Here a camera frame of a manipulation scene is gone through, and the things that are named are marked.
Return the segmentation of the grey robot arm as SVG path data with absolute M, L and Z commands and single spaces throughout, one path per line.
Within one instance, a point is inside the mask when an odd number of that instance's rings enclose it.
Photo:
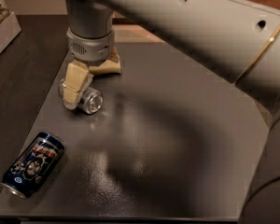
M 246 0 L 66 0 L 82 62 L 106 60 L 122 14 L 262 104 L 273 116 L 238 224 L 280 224 L 280 10 Z

